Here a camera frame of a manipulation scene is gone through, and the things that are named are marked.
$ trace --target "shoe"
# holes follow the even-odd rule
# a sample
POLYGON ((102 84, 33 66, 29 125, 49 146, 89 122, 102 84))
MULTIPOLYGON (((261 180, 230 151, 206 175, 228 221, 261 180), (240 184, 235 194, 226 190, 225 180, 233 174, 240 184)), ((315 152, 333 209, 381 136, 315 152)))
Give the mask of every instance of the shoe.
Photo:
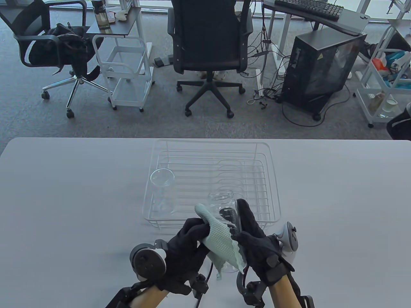
POLYGON ((207 72, 206 71, 197 71, 197 76, 200 79, 206 79, 207 78, 207 72))
POLYGON ((222 81, 226 77, 226 71, 216 71, 214 72, 213 79, 222 81))
POLYGON ((368 63, 371 60, 371 56, 374 53, 376 47, 377 44, 364 42, 364 45, 360 48, 361 59, 368 63))

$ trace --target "white sneaker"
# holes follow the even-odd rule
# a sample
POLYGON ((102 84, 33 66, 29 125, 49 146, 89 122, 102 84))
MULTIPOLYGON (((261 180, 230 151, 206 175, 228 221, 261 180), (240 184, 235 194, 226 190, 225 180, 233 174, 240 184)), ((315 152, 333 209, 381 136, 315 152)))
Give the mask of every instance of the white sneaker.
POLYGON ((214 77, 213 79, 215 80, 223 80, 226 77, 226 72, 227 71, 216 71, 214 72, 214 77))

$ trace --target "chair base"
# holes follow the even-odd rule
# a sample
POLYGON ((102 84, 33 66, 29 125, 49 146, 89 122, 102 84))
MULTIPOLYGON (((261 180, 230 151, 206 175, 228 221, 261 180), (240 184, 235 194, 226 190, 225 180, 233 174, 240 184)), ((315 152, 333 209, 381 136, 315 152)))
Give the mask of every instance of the chair base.
POLYGON ((42 98, 43 99, 49 99, 50 98, 50 94, 48 93, 47 90, 57 88, 57 87, 60 87, 62 85, 68 85, 68 84, 71 84, 71 83, 74 83, 74 87, 73 87, 72 92, 70 93, 69 100, 67 101, 67 104, 66 104, 66 110, 67 110, 66 116, 69 119, 74 118, 74 112, 71 110, 70 106, 72 104, 73 98, 74 98, 74 96, 77 92, 77 89, 78 89, 79 85, 82 85, 82 84, 86 83, 86 84, 89 84, 93 87, 96 87, 97 89, 100 89, 100 90, 102 90, 106 93, 108 92, 108 90, 105 87, 102 87, 102 86, 100 86, 99 84, 97 84, 93 81, 88 81, 85 77, 77 77, 76 75, 74 75, 71 78, 68 78, 68 79, 65 79, 65 80, 62 80, 62 81, 59 81, 59 82, 56 82, 56 83, 52 83, 51 85, 43 87, 42 88, 42 90, 43 90, 42 98))
POLYGON ((238 92, 243 94, 245 89, 242 87, 242 83, 227 83, 223 81, 214 81, 212 79, 213 73, 212 71, 207 72, 207 79, 206 81, 187 81, 187 80, 179 80, 177 81, 177 91, 181 91, 181 85, 193 85, 196 87, 201 87, 201 89, 194 95, 194 97, 185 105, 185 115, 187 117, 192 115, 190 107, 194 104, 204 93, 207 91, 213 92, 213 94, 218 98, 221 104, 227 109, 227 118, 231 119, 234 117, 234 113, 231 111, 230 105, 227 103, 225 98, 222 96, 221 92, 218 90, 219 87, 238 87, 238 92))

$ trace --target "mesh office chair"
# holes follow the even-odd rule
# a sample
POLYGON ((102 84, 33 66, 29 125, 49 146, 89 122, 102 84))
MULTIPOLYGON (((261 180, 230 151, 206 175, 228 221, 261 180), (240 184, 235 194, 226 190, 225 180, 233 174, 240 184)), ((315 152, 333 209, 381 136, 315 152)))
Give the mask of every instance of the mesh office chair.
POLYGON ((201 87, 186 104, 185 115, 191 116, 190 106, 210 90, 226 107, 227 117, 234 113, 222 96, 219 87, 238 87, 245 92, 241 83, 213 81, 213 71, 235 69, 238 73, 247 68, 248 36, 253 32, 250 0, 245 0, 241 12, 236 14, 236 0, 172 0, 169 9, 168 33, 173 38, 174 70, 177 73, 206 71, 206 82, 177 81, 181 85, 201 87))
MULTIPOLYGON (((46 32, 50 30, 50 6, 54 5, 67 5, 71 3, 79 3, 83 6, 83 19, 82 27, 84 33, 87 32, 88 28, 85 25, 86 17, 86 8, 87 4, 84 0, 62 0, 62 1, 46 1, 42 0, 0 0, 0 17, 1 19, 9 26, 9 28, 14 33, 14 38, 17 40, 20 50, 20 60, 21 62, 28 67, 62 67, 62 65, 71 65, 72 63, 62 63, 61 60, 61 49, 60 49, 60 40, 55 35, 39 35, 43 31, 46 32), (26 56, 30 44, 33 41, 52 41, 58 46, 56 48, 57 56, 55 61, 45 61, 44 63, 31 63, 26 61, 26 56)), ((100 47, 102 39, 97 42, 97 45, 100 47)), ((87 62, 94 56, 95 52, 91 44, 87 48, 87 62)), ((56 88, 61 85, 67 85, 74 83, 73 90, 70 94, 69 100, 67 102, 67 117, 73 118, 74 113, 70 109, 73 97, 76 93, 76 90, 80 84, 87 83, 107 92, 107 89, 94 83, 92 80, 97 78, 100 73, 100 68, 97 66, 90 74, 83 72, 78 65, 72 66, 73 70, 70 71, 71 78, 65 79, 63 81, 53 83, 46 87, 43 87, 42 98, 49 99, 50 94, 48 89, 56 88)))

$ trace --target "keyboard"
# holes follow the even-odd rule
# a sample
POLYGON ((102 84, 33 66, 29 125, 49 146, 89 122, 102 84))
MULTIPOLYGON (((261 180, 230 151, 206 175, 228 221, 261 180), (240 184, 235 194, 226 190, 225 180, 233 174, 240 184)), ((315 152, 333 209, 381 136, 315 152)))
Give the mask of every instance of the keyboard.
POLYGON ((296 9, 318 17, 337 21, 344 7, 316 0, 275 0, 278 6, 296 9))

